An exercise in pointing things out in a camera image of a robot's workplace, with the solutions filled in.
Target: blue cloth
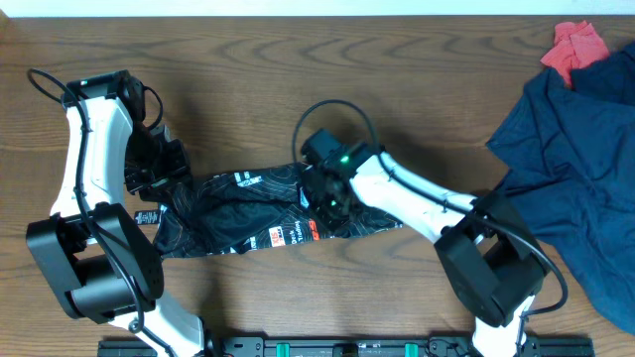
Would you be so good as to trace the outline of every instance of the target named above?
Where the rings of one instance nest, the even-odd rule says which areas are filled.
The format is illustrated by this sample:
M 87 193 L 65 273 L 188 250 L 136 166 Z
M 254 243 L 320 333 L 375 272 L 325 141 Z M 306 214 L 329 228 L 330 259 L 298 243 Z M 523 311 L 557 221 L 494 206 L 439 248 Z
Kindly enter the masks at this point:
M 498 189 L 635 334 L 635 43 L 571 77 L 574 90 L 554 69 L 528 82 L 487 146 L 510 169 Z

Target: pink cloth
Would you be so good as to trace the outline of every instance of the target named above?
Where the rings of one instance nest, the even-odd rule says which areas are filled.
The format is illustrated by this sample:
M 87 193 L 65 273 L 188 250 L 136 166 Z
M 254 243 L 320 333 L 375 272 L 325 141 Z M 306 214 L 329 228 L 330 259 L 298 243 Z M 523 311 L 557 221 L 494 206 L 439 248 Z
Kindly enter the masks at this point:
M 565 22 L 556 25 L 554 47 L 540 62 L 555 68 L 572 85 L 572 69 L 585 68 L 597 60 L 608 57 L 608 48 L 595 32 L 593 25 L 582 21 L 579 24 Z

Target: white robotic arm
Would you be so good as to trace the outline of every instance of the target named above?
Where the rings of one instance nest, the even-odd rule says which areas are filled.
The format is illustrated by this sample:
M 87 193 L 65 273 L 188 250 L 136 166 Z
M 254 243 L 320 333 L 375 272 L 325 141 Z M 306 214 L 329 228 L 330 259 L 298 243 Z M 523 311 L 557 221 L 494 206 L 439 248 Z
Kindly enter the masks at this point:
M 138 312 L 128 312 L 130 292 L 117 277 L 115 267 L 107 264 L 113 264 L 109 257 L 88 262 L 67 258 L 94 243 L 94 237 L 87 234 L 86 223 L 79 218 L 74 191 L 77 164 L 82 160 L 84 197 L 80 199 L 106 232 L 102 235 L 107 245 L 117 241 L 111 235 L 120 238 L 111 250 L 135 281 L 137 294 L 144 301 L 145 323 L 136 336 L 160 357 L 204 352 L 201 319 L 163 291 L 160 259 L 123 208 L 124 181 L 130 191 L 139 191 L 142 198 L 153 200 L 161 198 L 158 185 L 174 183 L 189 174 L 189 167 L 184 170 L 182 165 L 187 165 L 187 160 L 179 155 L 180 142 L 171 141 L 165 127 L 156 128 L 152 135 L 143 126 L 143 87 L 127 71 L 71 82 L 67 87 L 83 99 L 79 104 L 89 128 L 84 134 L 79 109 L 65 102 L 70 141 L 62 189 L 51 209 L 52 218 L 32 223 L 27 233 L 36 262 L 69 316 L 86 316 L 97 323 L 108 322 L 125 329 L 139 323 Z M 87 138 L 82 157 L 79 152 L 83 135 Z
M 390 174 L 386 173 L 375 155 L 357 169 L 357 174 L 350 180 L 350 186 L 365 205 L 390 213 L 428 238 L 433 244 L 443 236 L 442 231 L 446 227 L 455 226 L 465 215 L 413 193 L 391 179 L 391 176 L 397 176 L 409 185 L 428 192 L 442 201 L 462 207 L 466 211 L 473 208 L 472 202 L 476 199 L 475 196 L 457 193 L 421 178 L 397 164 L 388 153 L 384 152 L 381 156 Z M 482 239 L 482 235 L 479 235 L 473 243 L 477 245 Z M 490 326 L 476 317 L 473 346 L 487 357 L 514 356 L 521 313 L 529 309 L 533 300 L 534 296 L 527 297 L 517 307 L 512 321 L 506 326 Z M 523 332 L 521 343 L 525 340 L 526 336 Z
M 43 91 L 33 80 L 32 83 Z M 145 89 L 127 71 L 66 86 L 64 90 L 82 100 L 70 101 L 66 95 L 61 100 L 70 127 L 63 187 L 51 217 L 29 225 L 27 245 L 68 316 L 138 330 L 136 335 L 157 356 L 221 357 L 231 346 L 238 348 L 242 344 L 230 343 L 229 347 L 223 346 L 225 352 L 219 352 L 206 335 L 201 319 L 164 292 L 161 260 L 123 207 L 120 187 L 124 181 L 128 191 L 138 192 L 142 199 L 170 204 L 167 189 L 191 179 L 181 142 L 170 140 L 165 127 L 158 128 L 156 123 L 149 128 L 143 125 Z M 87 131 L 82 128 L 84 119 Z M 87 141 L 84 156 L 79 154 L 82 139 Z M 516 336 L 521 336 L 518 331 L 522 313 L 549 270 L 530 254 L 540 248 L 528 250 L 513 241 L 499 241 L 495 251 L 490 250 L 483 257 L 475 246 L 492 232 L 475 225 L 462 213 L 516 224 L 531 238 L 519 217 L 506 212 L 513 210 L 511 205 L 496 195 L 477 199 L 440 187 L 405 170 L 385 152 L 374 154 L 363 145 L 348 149 L 324 130 L 305 143 L 303 154 L 311 164 L 301 172 L 303 194 L 308 196 L 312 213 L 322 225 L 337 227 L 355 214 L 356 206 L 363 204 L 386 211 L 422 233 L 435 245 L 457 297 L 477 316 L 472 345 L 485 357 L 514 355 Z M 80 176 L 83 197 L 75 195 L 75 174 L 81 172 L 78 166 L 84 167 Z M 417 194 L 412 187 L 428 197 Z M 78 198 L 87 216 L 79 209 Z M 95 233 L 94 228 L 102 233 Z M 75 254 L 95 235 L 106 254 L 77 259 Z M 535 240 L 528 244 L 538 247 Z M 122 278 L 126 276 L 134 288 L 129 281 L 124 284 Z M 141 324 L 144 328 L 134 328 Z M 256 354 L 264 356 L 264 350 L 259 352 L 262 341 L 254 347 Z M 308 342 L 297 343 L 309 346 Z M 330 351 L 334 356 L 340 348 L 338 343 L 325 342 L 325 349 L 320 347 L 314 352 L 321 356 Z M 417 357 L 417 345 L 405 344 L 406 356 Z M 277 357 L 290 357 L 289 344 L 286 350 L 284 345 L 278 343 Z M 254 356 L 251 352 L 241 353 Z

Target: black cable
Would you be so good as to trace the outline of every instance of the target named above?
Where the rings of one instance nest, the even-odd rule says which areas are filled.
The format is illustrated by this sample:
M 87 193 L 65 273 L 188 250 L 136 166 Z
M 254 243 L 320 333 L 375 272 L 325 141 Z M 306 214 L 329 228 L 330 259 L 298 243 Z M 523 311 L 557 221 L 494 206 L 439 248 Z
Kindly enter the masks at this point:
M 525 318 L 521 314 L 518 335 L 516 336 L 516 357 L 521 357 L 523 353 L 523 332 L 525 332 Z
M 97 241 L 101 249 L 103 249 L 108 260 L 119 272 L 124 282 L 126 283 L 126 286 L 128 286 L 128 290 L 130 290 L 130 293 L 132 294 L 132 300 L 134 301 L 135 307 L 137 309 L 137 320 L 133 321 L 133 323 L 130 324 L 128 329 L 132 333 L 135 333 L 135 334 L 139 333 L 143 330 L 143 327 L 144 327 L 144 311 L 141 305 L 141 299 L 139 298 L 139 293 L 137 292 L 137 289 L 136 289 L 135 282 L 133 278 L 128 275 L 128 272 L 123 267 L 123 265 L 121 264 L 117 256 L 114 254 L 112 249 L 110 249 L 110 247 L 106 244 L 101 234 L 99 234 L 99 230 L 97 229 L 96 223 L 94 223 L 90 219 L 90 217 L 88 216 L 88 213 L 86 212 L 86 207 L 84 206 L 85 192 L 83 192 L 82 190 L 83 189 L 83 183 L 82 183 L 83 164 L 84 164 L 84 159 L 86 156 L 86 147 L 88 145 L 88 133 L 90 132 L 86 115 L 83 111 L 83 108 L 79 104 L 79 101 L 75 97 L 75 95 L 63 83 L 61 83 L 55 77 L 53 77 L 52 75 L 42 70 L 31 68 L 27 71 L 27 77 L 29 78 L 29 81 L 36 87 L 36 89 L 38 89 L 40 92 L 42 92 L 43 94 L 45 94 L 46 96 L 48 96 L 50 99 L 54 100 L 57 103 L 62 103 L 62 101 L 55 98 L 50 93 L 48 93 L 43 88 L 41 88 L 34 81 L 33 74 L 40 75 L 50 80 L 53 84 L 55 84 L 57 87 L 63 90 L 64 94 L 70 98 L 70 100 L 72 101 L 72 104 L 76 106 L 77 108 L 77 112 L 79 113 L 79 118 L 81 119 L 81 142 L 79 144 L 79 156 L 77 159 L 77 170 L 75 172 L 75 187 L 72 190 L 75 193 L 77 207 L 79 208 L 79 214 L 81 215 L 81 220 L 88 228 L 88 231 L 90 232 L 90 234 L 95 238 L 95 240 Z
M 146 337 L 148 337 L 148 339 L 150 339 L 152 342 L 154 342 L 154 343 L 158 344 L 159 346 L 161 346 L 161 348 L 164 349 L 164 351 L 166 352 L 168 357 L 174 357 L 175 356 L 175 354 L 172 351 L 172 348 L 170 347 L 170 345 L 168 345 L 166 342 L 164 342 L 161 338 L 157 337 L 157 335 L 152 333 L 152 331 L 150 331 L 149 329 L 144 327 L 143 330 L 141 331 L 141 333 L 146 335 Z
M 377 138 L 377 132 L 375 130 L 374 125 L 372 124 L 372 122 L 370 121 L 370 118 L 368 118 L 368 116 L 366 115 L 366 113 L 364 113 L 363 110 L 361 110 L 358 106 L 356 106 L 355 104 L 345 101 L 345 100 L 341 100 L 341 99 L 328 99 L 328 100 L 324 100 L 321 101 L 319 103 L 316 103 L 314 105 L 312 105 L 309 109 L 307 109 L 307 111 L 305 111 L 305 113 L 300 117 L 300 120 L 298 121 L 298 124 L 296 125 L 296 129 L 294 130 L 294 135 L 292 138 L 292 145 L 291 145 L 291 150 L 292 150 L 292 156 L 293 156 L 293 160 L 294 160 L 294 168 L 296 168 L 296 170 L 298 170 L 298 177 L 300 178 L 300 167 L 298 166 L 298 160 L 297 160 L 297 156 L 296 156 L 296 141 L 298 139 L 298 132 L 300 131 L 300 127 L 302 126 L 302 124 L 304 123 L 304 121 L 307 119 L 307 117 L 316 109 L 318 109 L 319 107 L 323 106 L 323 105 L 327 105 L 327 104 L 342 104 L 345 105 L 353 110 L 355 110 L 357 112 L 357 114 L 359 114 L 359 116 L 361 116 L 361 118 L 364 120 L 364 123 L 366 124 L 366 127 L 368 128 L 368 132 L 370 133 L 370 137 L 372 140 L 372 150 L 374 151 L 375 155 L 377 156 L 377 159 L 379 161 L 379 164 L 381 165 L 382 169 L 384 169 L 384 171 L 386 172 L 386 174 L 393 179 L 395 182 L 397 182 L 398 184 L 402 185 L 403 187 L 407 188 L 408 190 L 412 191 L 413 193 L 416 193 L 422 197 L 424 197 L 425 199 L 428 199 L 436 204 L 439 204 L 441 206 L 443 206 L 446 209 L 450 209 L 453 210 L 457 213 L 463 214 L 466 218 L 471 219 L 473 221 L 476 221 L 486 227 L 489 227 L 495 231 L 501 232 L 502 234 L 504 234 L 505 236 L 521 243 L 522 245 L 524 245 L 526 248 L 528 248 L 535 256 L 536 258 L 538 258 L 538 260 L 540 260 L 543 264 L 545 264 L 546 266 L 549 267 L 549 269 L 551 269 L 552 272 L 554 272 L 554 275 L 556 276 L 556 278 L 558 279 L 558 282 L 560 283 L 561 289 L 562 289 L 562 296 L 560 298 L 560 300 L 556 303 L 554 303 L 553 305 L 547 306 L 547 307 L 541 307 L 541 308 L 537 308 L 537 309 L 532 309 L 532 310 L 528 310 L 528 311 L 524 311 L 521 314 L 521 329 L 519 330 L 519 334 L 518 334 L 518 340 L 516 341 L 516 345 L 519 346 L 520 342 L 521 342 L 521 338 L 522 338 L 522 333 L 523 333 L 523 328 L 524 328 L 524 322 L 527 320 L 527 317 L 530 315 L 536 315 L 536 314 L 540 314 L 540 313 L 546 313 L 546 312 L 551 312 L 551 311 L 555 311 L 559 308 L 561 308 L 566 302 L 567 299 L 569 298 L 569 288 L 567 286 L 567 282 L 565 281 L 565 277 L 563 276 L 563 273 L 560 271 L 560 269 L 558 269 L 558 267 L 556 266 L 556 264 L 554 264 L 554 262 L 547 257 L 547 255 L 545 255 L 539 248 L 535 247 L 534 245 L 532 245 L 531 243 L 529 243 L 528 241 L 526 241 L 524 238 L 522 238 L 519 234 L 515 233 L 513 230 L 511 230 L 510 228 L 503 226 L 501 224 L 498 224 L 494 221 L 491 221 L 487 218 L 481 217 L 467 209 L 464 209 L 462 207 L 459 207 L 455 204 L 452 204 L 450 202 L 448 202 L 446 199 L 443 198 L 439 198 L 434 196 L 431 193 L 425 192 L 423 190 L 418 189 L 417 187 L 407 183 L 406 181 L 404 181 L 403 179 L 399 178 L 398 176 L 395 175 L 394 170 L 390 170 L 388 168 L 388 166 L 386 165 L 386 163 L 384 162 L 382 155 L 381 155 L 381 147 L 379 145 L 379 140 Z
M 159 115 L 157 115 L 157 119 L 155 119 L 155 121 L 152 124 L 150 124 L 150 126 L 148 127 L 148 131 L 150 131 L 150 130 L 156 128 L 157 126 L 159 126 L 159 123 L 161 123 L 161 119 L 163 118 L 163 101 L 161 101 L 161 98 L 159 97 L 159 94 L 157 94 L 157 92 L 154 89 L 152 89 L 151 87 L 144 85 L 143 86 L 143 90 L 144 90 L 144 92 L 146 90 L 150 90 L 152 92 L 152 94 L 155 95 L 155 98 L 157 98 L 157 101 L 159 102 Z

